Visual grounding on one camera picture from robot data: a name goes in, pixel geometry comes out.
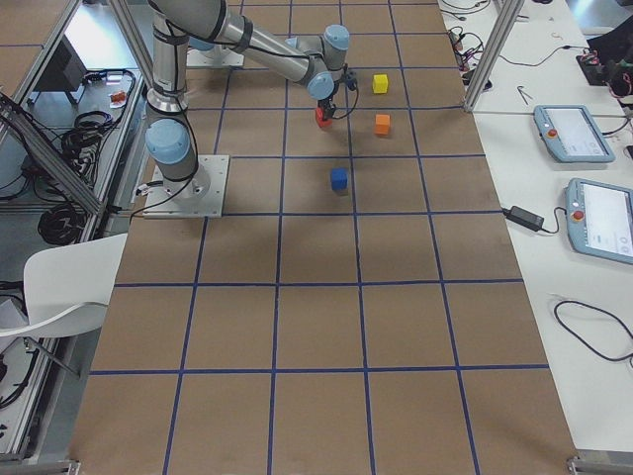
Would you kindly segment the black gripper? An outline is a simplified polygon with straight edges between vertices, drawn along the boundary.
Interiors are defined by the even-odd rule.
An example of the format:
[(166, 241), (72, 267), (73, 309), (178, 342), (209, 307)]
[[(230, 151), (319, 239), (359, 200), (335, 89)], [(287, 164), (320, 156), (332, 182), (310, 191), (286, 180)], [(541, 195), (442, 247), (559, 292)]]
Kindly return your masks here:
[(325, 121), (332, 121), (335, 112), (338, 110), (335, 104), (335, 97), (341, 89), (351, 91), (355, 94), (353, 104), (346, 109), (347, 112), (353, 112), (358, 103), (358, 78), (353, 69), (348, 66), (344, 66), (339, 70), (339, 75), (333, 78), (333, 88), (330, 94), (322, 99), (317, 100), (316, 109), (319, 112), (323, 112), (323, 119)]

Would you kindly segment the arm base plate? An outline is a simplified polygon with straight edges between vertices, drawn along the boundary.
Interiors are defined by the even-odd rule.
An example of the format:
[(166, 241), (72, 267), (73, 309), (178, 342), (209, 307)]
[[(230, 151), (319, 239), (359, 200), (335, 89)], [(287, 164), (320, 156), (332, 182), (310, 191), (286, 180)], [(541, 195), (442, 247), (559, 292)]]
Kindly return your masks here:
[(188, 68), (241, 68), (243, 64), (244, 56), (227, 47), (214, 46), (207, 50), (190, 47), (187, 51)]
[(219, 218), (224, 207), (228, 168), (228, 155), (200, 155), (196, 175), (176, 195), (183, 184), (164, 181), (155, 166), (152, 180), (159, 184), (148, 190), (141, 215), (148, 219)]

